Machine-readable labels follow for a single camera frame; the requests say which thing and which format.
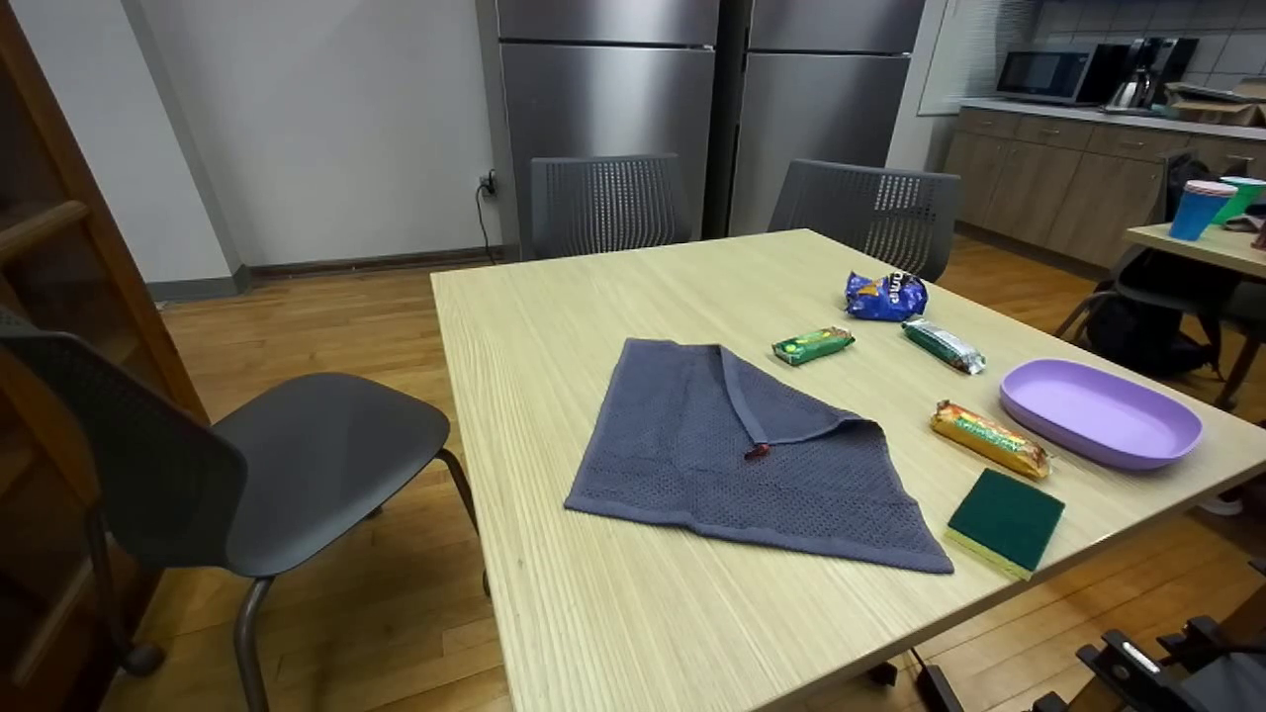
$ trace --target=green sponge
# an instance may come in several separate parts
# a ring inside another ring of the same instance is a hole
[[[972,491],[953,510],[950,532],[989,545],[993,553],[1023,568],[1038,568],[1059,514],[1064,514],[1059,500],[1038,488],[1023,488],[1014,476],[982,470]]]

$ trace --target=table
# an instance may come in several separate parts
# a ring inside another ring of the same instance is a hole
[[[1254,280],[1266,280],[1266,251],[1254,251],[1254,234],[1205,228],[1200,240],[1171,238],[1171,227],[1131,227],[1122,234],[1138,251],[1173,252],[1185,261],[1217,267]]]
[[[933,405],[958,398],[1005,421],[998,384],[1031,356],[1138,377],[933,284],[928,322],[989,356],[985,377],[958,377],[895,323],[848,322],[840,288],[849,269],[890,274],[794,228],[434,274],[514,710],[755,710],[828,673],[861,673],[1023,587],[1016,568],[944,532],[985,458],[927,426]],[[859,344],[805,368],[766,356],[780,335],[820,323],[848,323]],[[729,344],[783,384],[878,421],[900,488],[958,574],[563,510],[627,335]],[[1205,426],[1201,447],[1165,476],[1110,476],[1051,447],[1048,491],[1067,510],[1038,574],[1262,470],[1266,439],[1254,426],[1165,397]]]

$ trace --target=purple plate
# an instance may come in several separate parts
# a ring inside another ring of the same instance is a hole
[[[1001,410],[1114,470],[1171,466],[1201,431],[1183,405],[1072,361],[1014,368],[1001,380]]]

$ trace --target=cabinet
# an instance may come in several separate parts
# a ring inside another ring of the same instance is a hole
[[[0,3],[0,165],[0,310],[79,332],[205,421],[8,3]],[[68,470],[55,452],[62,423],[31,416],[8,384],[0,368],[0,710],[96,710],[114,658],[96,613],[83,500],[76,500],[87,470]],[[109,563],[133,616],[153,568],[121,549]]]
[[[1161,212],[1173,154],[1266,174],[1266,145],[1247,139],[1005,112],[960,112],[950,169],[960,174],[965,227],[1110,269],[1122,228]]]

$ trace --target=gray towel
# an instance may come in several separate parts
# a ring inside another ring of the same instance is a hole
[[[623,344],[567,510],[953,574],[878,423],[716,344]]]

